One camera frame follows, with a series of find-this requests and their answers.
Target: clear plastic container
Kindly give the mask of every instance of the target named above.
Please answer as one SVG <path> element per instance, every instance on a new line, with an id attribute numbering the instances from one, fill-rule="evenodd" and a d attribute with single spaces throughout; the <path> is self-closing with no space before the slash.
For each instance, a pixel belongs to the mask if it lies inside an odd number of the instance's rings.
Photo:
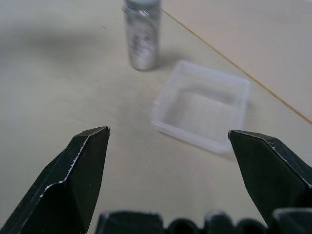
<path id="1" fill-rule="evenodd" d="M 246 79 L 180 61 L 155 101 L 152 123 L 188 143 L 228 152 L 228 131 L 242 129 L 249 89 Z"/>

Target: table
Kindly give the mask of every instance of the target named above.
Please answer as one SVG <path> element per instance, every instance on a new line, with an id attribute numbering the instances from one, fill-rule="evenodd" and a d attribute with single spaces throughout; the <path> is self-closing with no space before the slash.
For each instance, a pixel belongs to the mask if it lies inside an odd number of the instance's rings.
<path id="1" fill-rule="evenodd" d="M 157 132 L 151 109 L 175 63 L 247 78 L 163 14 L 158 69 L 129 66 L 122 1 L 5 0 L 0 7 L 0 226 L 40 171 L 83 130 L 110 126 L 103 211 L 157 211 L 199 226 L 211 209 L 263 221 L 233 152 L 218 156 Z M 281 139 L 312 165 L 311 125 L 256 83 L 245 129 Z"/>
<path id="2" fill-rule="evenodd" d="M 312 124 L 311 0 L 165 0 L 163 9 Z"/>

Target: scratched paint edge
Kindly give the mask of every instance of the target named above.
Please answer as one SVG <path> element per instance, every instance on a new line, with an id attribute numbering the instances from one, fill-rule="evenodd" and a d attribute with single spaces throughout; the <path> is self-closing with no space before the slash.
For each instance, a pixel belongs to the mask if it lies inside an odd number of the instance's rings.
<path id="1" fill-rule="evenodd" d="M 248 132 L 244 132 L 244 131 L 242 131 L 242 130 L 234 130 L 235 132 L 237 132 L 237 133 L 240 133 L 240 134 L 242 134 L 242 135 L 246 135 L 246 136 L 251 136 L 250 134 L 248 134 Z M 265 138 L 262 138 L 261 136 L 256 136 L 256 135 L 252 135 L 254 138 L 257 138 L 257 139 L 259 139 L 259 140 L 261 140 L 261 141 L 263 141 L 263 142 L 265 142 L 269 147 L 271 147 L 272 148 L 272 150 L 277 154 L 277 156 L 279 156 L 279 158 L 282 160 L 282 161 L 284 161 L 287 165 L 288 165 L 288 167 L 290 167 L 290 169 L 291 170 L 293 170 L 293 171 L 295 171 L 292 167 L 291 167 L 291 165 L 289 165 L 289 163 L 288 163 L 288 161 L 285 159 L 285 158 L 283 158 L 282 157 L 282 155 L 276 150 L 276 147 L 274 147 L 273 145 L 274 144 L 272 144 L 272 142 L 270 142 L 270 141 L 268 141 L 267 139 L 265 139 Z M 311 189 L 312 188 L 312 185 L 305 179 L 305 178 L 303 178 L 301 175 L 299 175 L 298 173 L 296 173 L 304 182 L 306 182 L 306 184 L 308 185 L 308 188 L 309 189 Z"/>
<path id="2" fill-rule="evenodd" d="M 56 185 L 56 184 L 61 184 L 61 183 L 63 183 L 63 182 L 68 178 L 69 174 L 71 173 L 71 171 L 72 171 L 72 169 L 73 169 L 73 167 L 74 167 L 74 165 L 75 165 L 75 163 L 76 163 L 78 157 L 80 156 L 80 154 L 81 154 L 81 152 L 82 152 L 82 150 L 83 150 L 85 144 L 87 143 L 88 139 L 89 139 L 91 136 L 93 136 L 93 135 L 99 133 L 100 131 L 102 131 L 102 130 L 104 130 L 104 129 L 108 129 L 109 135 L 111 134 L 111 129 L 110 129 L 110 127 L 104 127 L 104 128 L 99 129 L 98 131 L 96 131 L 96 132 L 94 132 L 94 133 L 88 135 L 87 138 L 86 138 L 86 140 L 84 141 L 84 143 L 83 143 L 83 145 L 82 145 L 82 147 L 81 147 L 79 153 L 77 154 L 77 156 L 76 156 L 75 159 L 73 160 L 73 164 L 71 165 L 70 169 L 68 170 L 68 173 L 67 173 L 66 177 L 64 178 L 64 180 L 61 180 L 61 181 L 59 181 L 58 183 L 54 183 L 54 184 L 48 185 L 48 186 L 44 189 L 44 191 L 42 192 L 42 194 L 39 196 L 40 198 L 43 197 L 44 193 L 45 193 L 51 186 Z"/>
<path id="3" fill-rule="evenodd" d="M 206 45 L 208 45 L 210 48 L 212 48 L 217 54 L 222 56 L 226 61 L 228 61 L 230 64 L 232 64 L 234 67 L 236 67 L 239 71 L 244 73 L 246 76 L 248 76 L 250 79 L 252 79 L 254 82 L 256 82 L 258 85 L 260 85 L 262 88 L 264 88 L 269 94 L 271 94 L 273 97 L 275 97 L 277 100 L 279 100 L 281 103 L 283 103 L 286 107 L 291 109 L 293 112 L 295 112 L 299 117 L 301 117 L 303 120 L 308 122 L 309 124 L 312 124 L 312 120 L 310 120 L 308 117 L 304 116 L 302 113 L 300 113 L 298 110 L 290 106 L 287 102 L 285 102 L 283 99 L 281 99 L 278 95 L 273 93 L 269 88 L 264 86 L 262 83 L 260 83 L 256 78 L 249 75 L 247 72 L 245 72 L 242 68 L 240 68 L 238 65 L 236 65 L 234 62 L 232 62 L 229 58 L 227 58 L 224 54 L 222 54 L 220 51 L 215 49 L 213 46 L 211 46 L 208 42 L 206 42 L 203 38 L 201 38 L 199 35 L 197 35 L 195 32 L 193 32 L 191 29 L 189 29 L 187 26 L 185 26 L 183 23 L 178 21 L 175 17 L 170 15 L 168 12 L 166 12 L 163 8 L 161 9 L 166 15 L 168 15 L 170 18 L 172 18 L 175 22 L 180 24 L 182 27 L 187 29 L 190 33 L 192 33 L 194 36 L 196 36 L 198 39 L 200 39 L 202 42 L 204 42 Z"/>

